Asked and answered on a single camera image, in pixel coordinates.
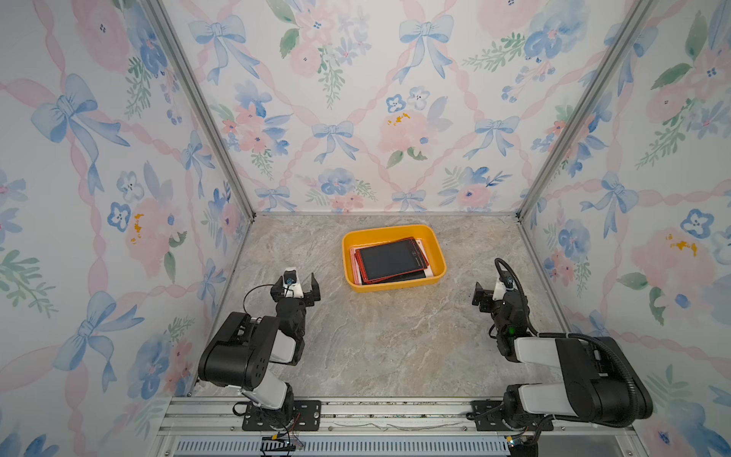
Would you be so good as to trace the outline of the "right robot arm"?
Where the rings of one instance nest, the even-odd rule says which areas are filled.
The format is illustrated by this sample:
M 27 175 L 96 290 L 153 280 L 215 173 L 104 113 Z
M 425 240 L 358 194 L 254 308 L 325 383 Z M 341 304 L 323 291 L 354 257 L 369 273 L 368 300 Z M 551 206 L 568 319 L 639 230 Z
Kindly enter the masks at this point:
M 476 285 L 472 304 L 490 315 L 488 331 L 506 360 L 561 371 L 548 384 L 513 384 L 498 403 L 477 401 L 468 419 L 479 427 L 538 428 L 551 420 L 567 420 L 626 428 L 645 420 L 654 404 L 643 381 L 611 337 L 580 333 L 541 333 L 529 327 L 529 308 L 519 291 Z

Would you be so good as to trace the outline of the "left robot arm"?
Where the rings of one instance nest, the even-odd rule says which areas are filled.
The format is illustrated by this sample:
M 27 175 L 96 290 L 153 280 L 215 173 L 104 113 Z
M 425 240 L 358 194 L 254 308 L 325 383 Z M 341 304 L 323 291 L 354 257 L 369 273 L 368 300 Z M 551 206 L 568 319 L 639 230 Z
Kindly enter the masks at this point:
M 293 387 L 270 365 L 295 366 L 306 346 L 306 311 L 321 300 L 319 283 L 310 277 L 304 291 L 296 270 L 285 270 L 270 286 L 274 316 L 232 312 L 204 350 L 198 378 L 217 387 L 239 388 L 247 400 L 232 408 L 242 430 L 317 431 L 322 402 L 297 400 Z

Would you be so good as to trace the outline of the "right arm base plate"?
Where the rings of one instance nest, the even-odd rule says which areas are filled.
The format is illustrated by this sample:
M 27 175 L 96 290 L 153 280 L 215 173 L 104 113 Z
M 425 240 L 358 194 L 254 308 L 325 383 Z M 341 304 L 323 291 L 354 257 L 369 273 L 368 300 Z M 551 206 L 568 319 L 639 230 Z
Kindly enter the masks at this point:
M 473 422 L 478 431 L 536 431 L 543 418 L 540 414 L 525 412 L 520 406 L 505 406 L 502 400 L 474 400 L 470 407 L 466 419 Z

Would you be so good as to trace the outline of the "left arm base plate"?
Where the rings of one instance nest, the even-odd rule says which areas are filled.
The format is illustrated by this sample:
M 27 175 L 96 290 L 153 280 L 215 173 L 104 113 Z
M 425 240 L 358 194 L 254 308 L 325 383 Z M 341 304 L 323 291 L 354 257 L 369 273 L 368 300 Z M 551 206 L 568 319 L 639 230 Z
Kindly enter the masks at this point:
M 318 431 L 322 419 L 320 400 L 285 401 L 281 409 L 264 409 L 247 404 L 243 431 Z

